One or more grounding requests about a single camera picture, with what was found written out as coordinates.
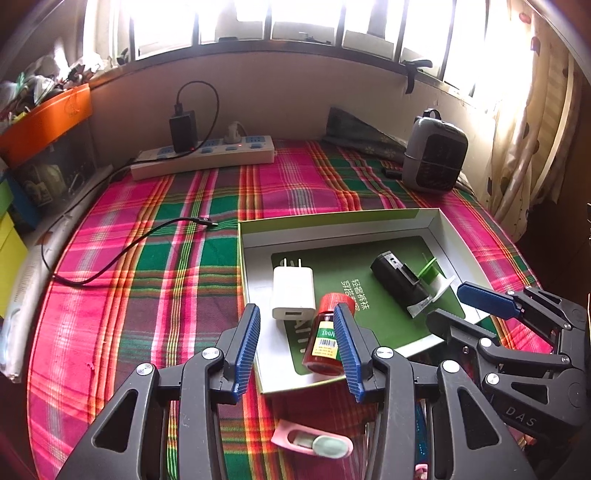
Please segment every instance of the power adapter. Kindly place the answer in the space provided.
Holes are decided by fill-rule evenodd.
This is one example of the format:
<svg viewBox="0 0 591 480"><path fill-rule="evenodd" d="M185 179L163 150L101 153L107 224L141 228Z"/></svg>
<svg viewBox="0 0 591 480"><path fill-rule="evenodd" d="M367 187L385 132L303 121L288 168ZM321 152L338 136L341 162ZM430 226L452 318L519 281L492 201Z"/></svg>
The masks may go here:
<svg viewBox="0 0 591 480"><path fill-rule="evenodd" d="M311 268L301 266L301 260L297 267L288 267L284 258L283 265L273 270L271 313L276 320L306 322L314 318L314 277Z"/></svg>
<svg viewBox="0 0 591 480"><path fill-rule="evenodd" d="M184 153L195 149L197 145L197 122L195 111L183 112L183 104L174 105L174 116L168 121L173 148L176 153Z"/></svg>

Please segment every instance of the red bottle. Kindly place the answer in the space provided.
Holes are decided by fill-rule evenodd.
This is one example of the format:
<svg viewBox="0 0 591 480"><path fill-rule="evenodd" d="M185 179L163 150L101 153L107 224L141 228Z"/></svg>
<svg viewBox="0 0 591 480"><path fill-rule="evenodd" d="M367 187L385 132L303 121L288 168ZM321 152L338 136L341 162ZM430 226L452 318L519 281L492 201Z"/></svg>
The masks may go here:
<svg viewBox="0 0 591 480"><path fill-rule="evenodd" d="M344 293L327 293L320 300L318 315L312 324L302 365L317 374L343 374L333 324L333 312L339 303L346 303L351 313L355 314L354 299Z"/></svg>

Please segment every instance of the black cable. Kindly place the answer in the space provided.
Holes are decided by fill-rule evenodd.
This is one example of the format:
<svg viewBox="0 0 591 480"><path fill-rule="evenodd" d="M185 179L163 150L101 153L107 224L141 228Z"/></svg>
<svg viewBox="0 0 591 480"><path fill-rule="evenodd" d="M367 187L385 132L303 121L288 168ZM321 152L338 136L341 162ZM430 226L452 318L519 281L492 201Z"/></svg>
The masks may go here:
<svg viewBox="0 0 591 480"><path fill-rule="evenodd" d="M62 213L47 229L47 232L49 232L53 227L55 227L58 222L60 220L62 220L64 218L64 216L66 216L68 213L70 213L73 209L75 209L78 205L81 204L81 202L88 197L88 195L90 195L92 192L94 192L98 187L100 187L102 184L104 184L104 182L106 181L110 181L111 179L113 179L113 177L115 175L117 175L118 173L126 170L127 168L129 168L128 165L124 165L123 167L117 168L115 171L111 172L109 175L107 175L104 179L102 179L100 182L98 182L96 185L94 185L88 192L86 192L82 198L80 200L78 200L74 205L72 205L70 208L68 208L64 213ZM152 228L150 231L148 231L147 233L143 234L142 237L138 238L137 240L134 240L131 244L129 244L127 247L125 247L105 268L101 269L98 273L96 273L95 275L92 275L90 278L87 278L85 280L80 280L80 281L74 281L74 280L69 280L68 278L62 277L61 275L58 275L57 273L55 273L51 267L49 266L49 264L47 263L47 260L45 258L45 252L44 252L44 242L41 242L41 261L43 262L43 264L45 265L47 271L50 273L51 277L58 283L61 283L62 285L66 285L69 287L83 287L85 286L87 283L92 282L93 280L97 279L98 277L100 277L103 273L105 273L111 266L114 265L115 262L117 262L118 259L120 259L123 255L125 255L131 248L133 248L135 245L137 245L139 242L141 242L144 238L152 235L153 233L157 232L158 230L160 230L161 228L170 225L171 223L175 223L175 222L181 222L183 220L187 220L187 221L191 221L193 223L197 223L198 225L207 225L207 226L216 226L217 224L214 222L211 222L208 219L205 218L200 218L200 217L179 217L179 218L175 218L173 220L169 220L168 222L165 222L161 225L158 225L155 228Z"/></svg>
<svg viewBox="0 0 591 480"><path fill-rule="evenodd" d="M84 287L86 284L99 278L103 273L105 273L108 269L110 269L110 267L112 267L117 262L118 259L123 257L129 250L131 250L133 247L135 247L142 240L144 240L145 238L148 238L150 235L156 233L158 230L160 230L161 228L164 228L165 226L171 225L172 223L183 222L183 221L193 222L198 225L217 226L217 223L214 223L207 218L200 218L200 217L174 218L174 219L169 220L167 222L161 223L160 225L158 225L158 226L152 228L151 230L147 231L146 233L144 233L139 238L135 239L127 247L125 247L121 252L119 252L115 256L115 258L109 262L109 264L107 266L103 267L97 273L95 273L94 275L92 275L89 278L86 278L85 280L79 280L79 281L69 280L68 278L62 277L61 275L58 275L57 273L52 272L51 274L52 274L54 280L56 280L58 283L61 283L62 285L66 285L68 287Z"/></svg>
<svg viewBox="0 0 591 480"><path fill-rule="evenodd" d="M155 162L155 161L175 160L175 159L177 159L177 158L183 158L183 157L186 157L187 155L190 155L191 153L195 152L196 150L199 150L199 149L200 149L200 148L203 146L203 144L204 144L204 143L205 143L207 140L209 140L209 138L211 137L211 134L212 134L212 132L213 132L213 129L214 129L214 128L215 128L215 126L216 126L216 123L217 123L217 116L218 116L218 115L219 115L219 113L220 113L220 96L219 96L219 94L218 94L218 92L217 92L216 88L215 88L215 87L214 87L214 86L213 86L211 83L209 83L209 82L205 82L204 80L191 80L190 82L187 82L187 83L185 83L184 85L182 85L182 87L181 87L181 88L179 88L179 89L178 89L178 92L177 92L177 102L176 102L176 104L174 105L174 111L175 111L175 114L177 114L177 115L178 115L178 114L179 114L179 111L177 110L177 108L179 108L179 107L180 107L180 113L182 113L182 111L183 111L183 110L182 110L182 105L180 104L180 95L181 95L181 92L183 91L183 89L184 89L186 86L188 86L188 85L192 85L192 84L194 84L194 83L202 83L203 85L207 85L208 87L210 87L210 88L211 88L211 90L213 90L213 93L214 93L214 94L215 94L215 96L216 96L216 115L213 117L212 126L210 127L210 129L209 129L209 132L207 132L207 135L205 136L205 139L204 139L204 140L203 140L203 141L202 141L202 142L201 142L201 143L200 143L200 144L199 144L197 147L195 147L195 148L192 148L192 149L191 149L191 150L189 150L188 152L184 152L184 153L181 153L181 154L179 154L179 155L175 155L174 157L167 157L167 158L152 158L152 159L150 159L150 160L139 160L139 161L135 161L135 162L133 162L133 163L132 163L132 165L140 165L140 164L144 164L144 163L153 163L153 162Z"/></svg>
<svg viewBox="0 0 591 480"><path fill-rule="evenodd" d="M125 170L126 168L129 168L128 165L124 165L123 167L117 168L115 171L109 173L104 179L102 179L100 182L98 182L96 185L94 185L88 192L86 192L82 198L80 200L78 200L74 205L72 205L70 208L68 208L64 213L62 213L57 219L55 219L55 221L49 226L49 228L46 230L46 232L43 234L43 236L45 236L52 228L54 228L58 222L63 219L68 213L70 213L73 209L75 209L78 205L80 205L82 203L82 201L88 197L88 195L90 195L92 192L94 192L98 187L100 187L104 182L106 181L110 181L115 175L117 175L119 172ZM43 251L43 246L44 246L45 242L41 241L41 261L43 262L43 264L45 265L46 269L49 271L49 273L52 275L52 277L55 276L55 273L52 271L51 267L48 265L47 260L45 259L45 252Z"/></svg>
<svg viewBox="0 0 591 480"><path fill-rule="evenodd" d="M201 148L203 146L203 144L209 140L209 137L211 136L213 129L216 126L217 123L217 117L219 115L220 112L220 97L219 94L216 90L216 88L209 82L204 82L203 80L191 80L190 82L185 83L184 85L181 86L181 88L178 89L177 92L177 100L176 100L176 104L174 106L175 112L177 112L177 109L180 108L180 112L182 113L182 105L180 105L180 95L181 92L183 91L183 89L188 86L188 85L192 85L194 83L202 83L203 85L207 85L208 87L210 87L213 90L213 93L216 96L216 114L213 117L213 122L212 122L212 126L209 129L209 132L207 132L207 135L205 136L205 139L199 144L198 147L193 148L191 150L189 150L188 152L184 152L181 153L180 155L176 155L174 157L168 157L168 158L153 158L151 160L141 160L141 161L136 161L133 162L131 164L126 164L123 167L117 168L115 171L113 171L110 175L107 175L104 179L102 179L99 183L97 183L96 185L94 185L88 192L86 192L82 198L80 200L78 200L73 206L71 206L70 208L68 208L64 213L62 213L47 229L47 232L50 231L53 227L55 227L57 225L57 223L68 213L70 213L73 209L75 209L78 205L80 205L80 203L86 198L88 197L88 195L90 195L92 192L94 192L99 186L101 186L105 181L107 180L111 180L115 175L117 175L119 172L125 170L126 168L129 168L131 165L137 165L137 164L142 164L142 163L153 163L156 161L163 161L163 160L174 160L175 158L182 158L182 157L186 157L187 155L190 155L191 153L195 152L196 150L198 150L199 148ZM55 273L51 267L49 266L49 264L47 263L47 260L45 259L45 252L43 251L43 242L41 243L41 260L43 262L43 264L45 265L46 269L49 271L49 273L51 274L52 278L54 280L56 280L59 283L62 283L63 285L69 286L69 287L83 287L86 284L92 282L93 280L96 280L97 278L99 278L103 273L105 273L111 266L114 265L114 263L117 262L118 259L120 259L121 257L123 257L123 255L125 255L131 248L133 248L135 245L137 245L139 242L141 242L143 239L149 237L150 235L152 235L153 233L156 233L158 230L160 230L161 228L170 225L172 223L176 223L176 222L182 222L182 221L188 221L188 222L193 222L196 223L198 225L206 225L206 226L217 226L216 223L211 222L209 219L206 218L200 218L200 217L179 217L179 218L175 218L173 220L169 220L168 222L164 222L161 225L158 225L154 228L152 228L150 231L148 231L147 233L143 234L141 237L139 237L138 239L134 240L133 242L131 242L127 247L125 247L105 268L101 269L98 273L92 275L91 277L85 279L85 280L80 280L80 281L74 281L74 280L69 280L68 278L62 277L61 275L58 275L57 273Z"/></svg>

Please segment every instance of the window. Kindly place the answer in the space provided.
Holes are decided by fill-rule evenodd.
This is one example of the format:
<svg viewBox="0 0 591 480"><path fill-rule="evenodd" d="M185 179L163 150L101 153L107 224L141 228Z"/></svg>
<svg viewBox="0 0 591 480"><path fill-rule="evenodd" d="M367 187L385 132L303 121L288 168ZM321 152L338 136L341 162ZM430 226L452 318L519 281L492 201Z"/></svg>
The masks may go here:
<svg viewBox="0 0 591 480"><path fill-rule="evenodd" d="M348 0L344 48L392 60L398 42L404 0Z"/></svg>
<svg viewBox="0 0 591 480"><path fill-rule="evenodd" d="M429 59L433 68L423 73L471 95L485 63L487 18L499 1L101 0L111 13L95 13L94 31L110 37L94 45L102 56L109 45L113 58L135 45L135 60L221 41L310 42L394 62Z"/></svg>
<svg viewBox="0 0 591 480"><path fill-rule="evenodd" d="M127 6L134 21L136 58L191 46L193 1L129 0Z"/></svg>
<svg viewBox="0 0 591 480"><path fill-rule="evenodd" d="M340 0L271 0L271 37L334 45L340 9Z"/></svg>
<svg viewBox="0 0 591 480"><path fill-rule="evenodd" d="M202 0L198 8L200 43L261 40L267 8L267 0Z"/></svg>
<svg viewBox="0 0 591 480"><path fill-rule="evenodd" d="M452 0L410 0L401 60L429 59L426 73L439 77L452 21Z"/></svg>
<svg viewBox="0 0 591 480"><path fill-rule="evenodd" d="M443 80L463 92L472 91L484 58L486 5L457 0L452 42Z"/></svg>

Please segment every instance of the plaid bedspread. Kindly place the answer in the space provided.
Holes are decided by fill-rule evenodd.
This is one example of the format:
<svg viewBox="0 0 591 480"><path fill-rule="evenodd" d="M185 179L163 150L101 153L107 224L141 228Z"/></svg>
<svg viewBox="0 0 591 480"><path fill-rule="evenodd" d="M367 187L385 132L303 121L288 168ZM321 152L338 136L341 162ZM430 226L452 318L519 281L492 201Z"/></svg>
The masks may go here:
<svg viewBox="0 0 591 480"><path fill-rule="evenodd" d="M468 194L419 195L380 174L386 161L317 142L277 142L274 164L229 167L114 183L72 238L59 273L82 279L125 245L179 216L208 216L215 229L178 223L129 251L94 288L49 286L29 368L28 420L41 479L52 480L88 424L140 363L168 367L215 344L243 309L236 228L240 220L361 209L438 207L461 234L495 290L535 277L511 241ZM496 322L506 346L548 352L516 320ZM171 409L168 470L177 478L176 414ZM230 479L359 478L360 448L319 460L271 442L278 419L345 434L356 446L364 420L340 382L262 397L254 378L235 407L222 407Z"/></svg>

